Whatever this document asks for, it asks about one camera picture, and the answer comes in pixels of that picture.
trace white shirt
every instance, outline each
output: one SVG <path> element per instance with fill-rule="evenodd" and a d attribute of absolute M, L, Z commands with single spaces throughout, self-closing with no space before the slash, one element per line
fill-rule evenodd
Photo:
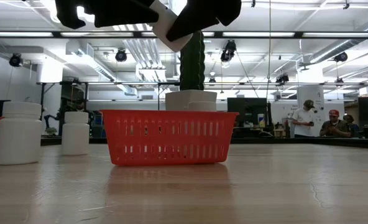
<path fill-rule="evenodd" d="M 295 110 L 293 114 L 293 119 L 298 122 L 311 122 L 313 121 L 313 112 L 312 110 L 304 110 L 303 108 L 299 108 Z M 304 125 L 296 125 L 295 126 L 295 134 L 300 134 L 302 136 L 312 136 L 311 127 Z"/>

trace red cap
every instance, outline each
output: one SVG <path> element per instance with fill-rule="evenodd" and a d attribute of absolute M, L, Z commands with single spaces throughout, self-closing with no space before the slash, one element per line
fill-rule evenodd
<path fill-rule="evenodd" d="M 329 111 L 329 115 L 330 115 L 330 116 L 339 116 L 339 115 L 340 115 L 340 113 L 339 113 L 339 111 L 338 111 L 338 110 L 330 110 L 330 111 Z"/>

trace desk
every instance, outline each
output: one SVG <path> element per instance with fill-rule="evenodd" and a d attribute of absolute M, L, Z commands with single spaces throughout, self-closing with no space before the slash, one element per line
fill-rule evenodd
<path fill-rule="evenodd" d="M 59 150 L 0 166 L 0 223 L 368 223 L 368 149 L 232 145 L 225 163 L 169 167 Z"/>

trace wooden table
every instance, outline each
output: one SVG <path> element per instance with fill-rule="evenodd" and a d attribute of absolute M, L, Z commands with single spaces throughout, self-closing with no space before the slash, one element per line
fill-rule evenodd
<path fill-rule="evenodd" d="M 232 145 L 223 164 L 170 167 L 59 150 L 0 166 L 0 223 L 368 223 L 368 149 Z"/>

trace red plastic basket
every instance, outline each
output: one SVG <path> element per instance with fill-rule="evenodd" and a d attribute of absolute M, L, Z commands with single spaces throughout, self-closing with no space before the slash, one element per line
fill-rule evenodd
<path fill-rule="evenodd" d="M 205 164 L 227 159 L 237 113 L 102 110 L 115 165 Z"/>

